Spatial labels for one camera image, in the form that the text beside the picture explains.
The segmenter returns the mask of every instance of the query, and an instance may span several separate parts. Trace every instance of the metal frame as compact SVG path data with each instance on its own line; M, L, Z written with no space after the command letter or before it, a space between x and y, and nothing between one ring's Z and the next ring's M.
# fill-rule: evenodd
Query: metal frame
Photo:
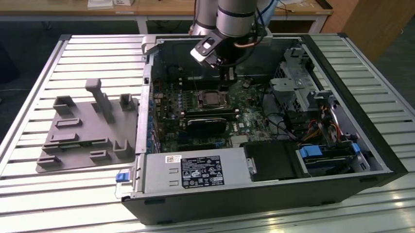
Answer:
M309 33L322 31L329 15L313 16L273 16L272 20L314 21ZM121 14L119 16L0 16L0 21L135 21L141 34L149 34L147 21L150 20L194 20L194 16L137 16Z
M49 232L66 231L69 233L91 233L91 232L281 232L290 231L294 233L341 232L348 229L350 232L372 233L372 232L410 232L415 227L415 138L412 138L413 132L408 129L405 132L390 131L392 121L397 119L408 120L414 118L414 109L406 107L409 111L392 113L394 109L404 108L405 100L401 98L397 90L384 78L378 75L380 71L373 67L370 61L360 54L360 50L352 44L341 43L342 38L337 34L313 35L314 41L330 62L333 62L340 76L356 98L366 110L369 117L376 123L381 133L385 133L389 144L401 158L410 174L389 185L365 190L342 203L326 206L306 207L300 209L288 209L281 211L270 211L243 216L233 216L225 218L206 219L193 222L185 222L174 225L145 226L129 210L122 206L119 200L114 196L115 178L119 169L126 165L103 167L99 169L86 169L75 172L55 173L38 176L30 172L35 169L31 161L41 155L39 147L42 139L46 138L45 132L30 131L34 125L37 129L45 129L45 123L54 118L55 111L47 107L51 100L39 99L46 95L51 96L51 91L59 91L66 94L78 88L83 83L85 77L71 76L71 71L54 72L53 64L57 61L65 62L70 56L91 56L90 51L111 54L118 52L117 49L106 50L98 47L111 47L122 45L121 41L127 38L137 38L141 35L90 35L73 36L73 39L98 38L109 39L103 44L91 44L91 41L83 44L69 43L61 41L49 60L47 66L37 81L30 97L25 103L23 110L14 122L7 138L0 146L2 154L2 179L0 179L0 226L3 232ZM141 55L141 45L123 49L123 51ZM350 58L360 58L366 64L350 64ZM117 72L110 71L81 71L89 74L89 77L97 77L98 74L106 76L109 80L117 81L119 87L113 87L107 82L106 88L122 89L131 91L130 85L135 85L131 68L118 69ZM142 70L135 73L142 77ZM357 88L357 85L368 85L369 74L374 74L376 78L370 80L378 81L382 86L366 86L365 92ZM325 88L329 88L324 78L321 79ZM390 86L389 94L384 93L385 88ZM386 100L402 100L396 103L397 107ZM89 97L75 97L89 101ZM131 183L122 186L122 192L131 190Z
M53 54L50 56L50 59L47 60L47 65L39 75L39 79L34 84L34 88L27 96L27 99L23 103L22 109L18 113L18 116L15 118L15 121L13 123L13 126L7 132L7 135L3 139L3 142L0 144L0 174L3 173L7 161L10 159L10 156L13 154L13 150L9 150L9 148L15 148L21 135L25 130L25 125L29 123L29 114L35 109L35 103L39 100L39 91L45 89L46 87L46 80L49 80L51 73L55 70L55 67L58 65L59 57L62 56L65 52L65 48L67 46L67 41L59 41L58 45L55 46L55 49L53 51Z

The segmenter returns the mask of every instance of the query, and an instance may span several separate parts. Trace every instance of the table leg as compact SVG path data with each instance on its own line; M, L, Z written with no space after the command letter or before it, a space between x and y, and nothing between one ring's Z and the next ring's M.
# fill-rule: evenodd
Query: table leg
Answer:
M314 21L312 25L309 33L321 33L326 20L328 20L328 16L318 16L317 20Z
M45 29L47 31L50 31L53 29L53 26L51 26L51 21L42 21L42 26L45 27Z
M147 16L138 16L137 17L137 22L139 26L139 33L141 34L149 34L147 30Z

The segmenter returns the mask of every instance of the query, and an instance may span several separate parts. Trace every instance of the cable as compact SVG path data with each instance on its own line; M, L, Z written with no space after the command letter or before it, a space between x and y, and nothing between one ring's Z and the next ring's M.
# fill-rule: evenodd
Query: cable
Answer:
M261 11L259 11L259 8L257 8L257 12L258 12L258 16L259 16L259 19L261 19L261 23L262 23L262 26L263 28L266 28L266 23L265 23L265 19L261 15ZM261 36L261 39L255 42L255 45L253 46L253 49L250 50L249 53L246 53L246 55L238 59L238 61L233 64L227 64L227 65L219 65L221 68L230 68L230 67L235 67L237 65L239 65L241 63L243 63L253 55L254 53L254 50L255 50L255 46L262 42L262 40L265 39L265 33L262 34Z
M270 9L273 2L274 2L274 0L272 0L269 6L262 10L261 15L263 15L266 13L266 11Z
M3 92L3 91L30 91L31 89L21 89L21 88L18 88L18 89L5 89L5 90L0 90L0 92Z
M286 3L284 3L281 0L280 0L280 2L285 5L285 11L286 11L286 21L288 21L288 19L289 19L289 10L288 10L288 5L286 5Z
M195 24L197 24L197 4L198 4L198 0L195 0L195 5L194 5L194 23L193 23L193 26L195 26Z

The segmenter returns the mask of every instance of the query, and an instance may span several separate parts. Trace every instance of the warning label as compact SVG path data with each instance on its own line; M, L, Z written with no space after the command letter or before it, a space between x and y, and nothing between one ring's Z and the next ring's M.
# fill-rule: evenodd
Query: warning label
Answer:
M182 159L183 188L199 188L225 184L219 156Z

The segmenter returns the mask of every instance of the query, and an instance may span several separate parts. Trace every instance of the metal bracket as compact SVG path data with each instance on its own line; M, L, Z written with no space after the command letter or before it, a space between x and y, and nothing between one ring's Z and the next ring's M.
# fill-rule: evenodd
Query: metal bracket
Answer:
M142 50L143 55L151 54L158 49L158 37L157 35L147 35L143 37Z

